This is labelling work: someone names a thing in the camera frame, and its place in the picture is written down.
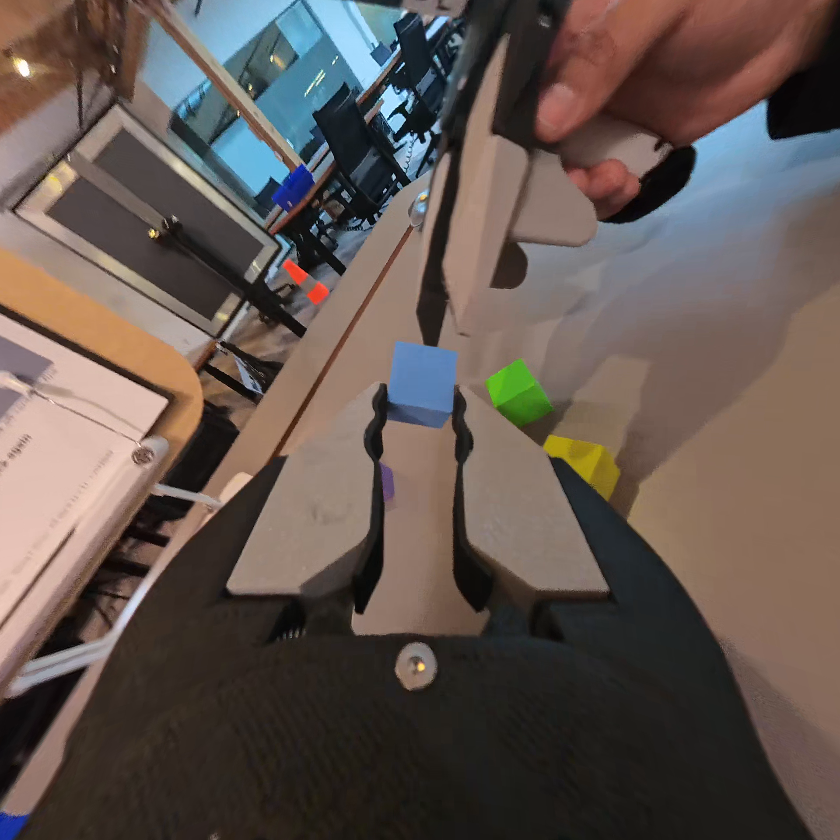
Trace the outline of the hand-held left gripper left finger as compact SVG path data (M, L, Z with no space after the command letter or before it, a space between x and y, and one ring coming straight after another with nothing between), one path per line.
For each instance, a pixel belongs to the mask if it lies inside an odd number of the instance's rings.
M386 384L373 383L326 433L286 457L227 580L229 594L305 606L347 595L364 614L384 565L387 404Z

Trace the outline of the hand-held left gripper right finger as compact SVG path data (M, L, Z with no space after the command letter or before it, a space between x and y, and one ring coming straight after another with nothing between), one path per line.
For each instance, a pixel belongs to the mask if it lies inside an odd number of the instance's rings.
M467 604L532 614L545 602L605 600L610 588L550 457L467 388L455 388L451 417L453 572Z

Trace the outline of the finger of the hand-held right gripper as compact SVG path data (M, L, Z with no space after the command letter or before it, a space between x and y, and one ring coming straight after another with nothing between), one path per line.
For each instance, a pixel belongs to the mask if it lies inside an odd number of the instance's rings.
M447 311L444 258L459 190L460 159L460 154L443 154L437 162L420 227L422 254L416 320L426 346L438 346Z
M477 329L479 297L490 288L527 174L526 150L492 131L508 48L502 38L467 119L443 260L449 309L464 336Z

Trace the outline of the yellow foam cube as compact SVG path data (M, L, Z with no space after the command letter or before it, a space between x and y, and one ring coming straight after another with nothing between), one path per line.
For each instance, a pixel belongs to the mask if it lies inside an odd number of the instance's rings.
M611 452L603 445L550 435L542 445L545 453L565 461L598 494L609 501L621 475Z

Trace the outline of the blue foam cube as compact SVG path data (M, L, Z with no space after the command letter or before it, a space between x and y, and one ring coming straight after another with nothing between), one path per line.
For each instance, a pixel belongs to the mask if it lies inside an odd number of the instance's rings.
M387 419L443 427L453 410L457 363L455 351L395 342L387 386Z

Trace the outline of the green foam cube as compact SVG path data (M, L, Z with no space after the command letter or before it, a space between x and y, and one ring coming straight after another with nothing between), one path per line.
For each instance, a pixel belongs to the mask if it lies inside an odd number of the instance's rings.
M485 385L494 408L516 427L536 423L553 411L550 399L523 359L487 377Z

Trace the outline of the person's right hand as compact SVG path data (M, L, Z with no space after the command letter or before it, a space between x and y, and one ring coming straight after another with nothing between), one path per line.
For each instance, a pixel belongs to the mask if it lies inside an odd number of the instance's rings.
M572 2L534 131L607 113L688 148L760 102L772 140L838 130L838 2Z

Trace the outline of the black office chair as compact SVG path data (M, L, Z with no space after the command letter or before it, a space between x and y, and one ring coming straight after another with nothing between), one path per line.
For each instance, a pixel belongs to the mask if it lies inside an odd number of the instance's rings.
M408 131L420 141L428 140L424 157L416 170L416 174L420 175L440 139L434 126L444 106L448 80L435 62L423 20L418 14L406 14L394 27L402 53L405 89L411 95L411 107L406 117Z
M392 145L368 122L347 83L312 114L335 163L341 201L348 219L374 224L388 201L410 180Z

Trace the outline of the orange traffic cone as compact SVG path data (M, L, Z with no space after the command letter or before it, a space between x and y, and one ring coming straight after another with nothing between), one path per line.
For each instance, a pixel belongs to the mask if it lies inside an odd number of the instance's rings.
M329 297L330 290L319 280L313 279L293 260L285 259L282 268L314 306L319 306Z

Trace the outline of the small blue storage bin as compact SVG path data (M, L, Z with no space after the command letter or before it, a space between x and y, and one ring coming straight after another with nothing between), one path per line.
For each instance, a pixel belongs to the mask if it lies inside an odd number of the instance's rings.
M271 194L271 201L282 212L290 212L301 204L314 187L314 177L306 165L291 171Z

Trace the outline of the brown wooden board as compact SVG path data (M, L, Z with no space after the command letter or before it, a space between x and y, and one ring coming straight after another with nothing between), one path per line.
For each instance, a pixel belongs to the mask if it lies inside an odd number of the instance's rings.
M170 445L161 473L173 467L193 438L204 406L198 375L185 357L169 344L4 249L1 302L3 310L93 352L167 393L171 402L154 426L154 432Z

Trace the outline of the grey door with dark panels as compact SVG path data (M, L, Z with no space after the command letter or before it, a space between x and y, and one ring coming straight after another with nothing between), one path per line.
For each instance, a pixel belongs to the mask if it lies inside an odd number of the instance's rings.
M269 285L287 247L236 197L113 105L13 205L15 214L212 338L244 305L296 335Z

